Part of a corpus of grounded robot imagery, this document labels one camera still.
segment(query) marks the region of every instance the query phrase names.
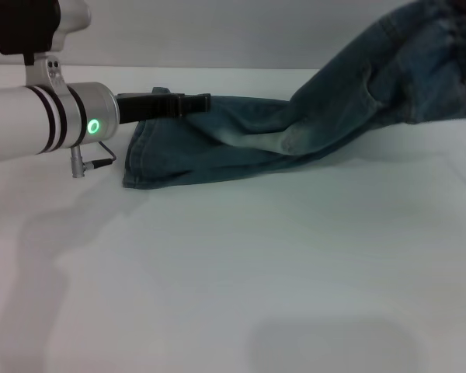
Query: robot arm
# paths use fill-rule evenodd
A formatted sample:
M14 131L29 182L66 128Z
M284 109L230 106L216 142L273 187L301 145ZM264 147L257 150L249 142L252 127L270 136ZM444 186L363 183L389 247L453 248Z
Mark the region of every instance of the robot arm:
M80 145L111 138L120 124L209 111L210 95L117 99L100 83L66 84L50 52L90 20L82 0L0 0L0 51L22 54L26 66L26 86L0 89L0 161L70 148L73 177L83 177L92 167Z

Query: black stripe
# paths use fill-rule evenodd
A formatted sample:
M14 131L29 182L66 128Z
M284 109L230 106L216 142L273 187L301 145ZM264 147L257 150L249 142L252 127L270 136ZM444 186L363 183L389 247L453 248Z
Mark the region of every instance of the black stripe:
M68 118L65 115L64 105L62 105L61 99L59 99L52 88L49 88L45 85L39 85L39 87L44 89L44 91L52 98L52 100L55 102L57 110L59 110L59 115L61 116L61 136L59 137L57 145L55 145L55 147L51 150L51 152L53 152L54 150L59 149L62 144L64 144L65 135L68 133Z
M79 97L79 94L69 85L68 89L72 96L75 98L75 101L78 104L79 113L81 114L81 132L79 133L78 140L76 140L76 142L72 145L74 148L75 146L80 145L85 139L86 128L88 127L88 117L86 116L85 105L83 105L83 101L81 100L81 97Z
M45 96L38 90L36 87L32 86L27 86L26 88L30 89L31 91L35 92L35 94L38 96L38 98L41 100L43 105L45 106L45 110L47 111L48 115L48 125L50 127L50 133L48 134L48 141L47 144L45 145L45 148L39 152L38 154L46 152L48 149L50 149L50 146L54 143L55 139L55 116L54 116L54 111L50 107L50 103L48 100L45 98Z

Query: white wall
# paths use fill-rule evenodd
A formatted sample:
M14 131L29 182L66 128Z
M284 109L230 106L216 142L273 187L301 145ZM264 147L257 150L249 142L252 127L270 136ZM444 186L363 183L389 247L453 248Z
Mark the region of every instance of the white wall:
M275 98L313 72L65 70ZM0 373L466 373L466 123L152 192L121 187L132 130L84 180L67 151L0 164Z
M320 68L378 16L407 0L86 0L90 29L65 64ZM18 58L0 55L0 64Z

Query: jeans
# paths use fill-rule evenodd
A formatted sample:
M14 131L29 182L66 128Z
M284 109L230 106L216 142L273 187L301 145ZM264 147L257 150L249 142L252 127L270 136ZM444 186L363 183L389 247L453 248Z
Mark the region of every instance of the jeans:
M419 0L370 26L290 101L215 96L209 113L140 122L123 184L240 179L322 159L369 130L461 118L466 15Z

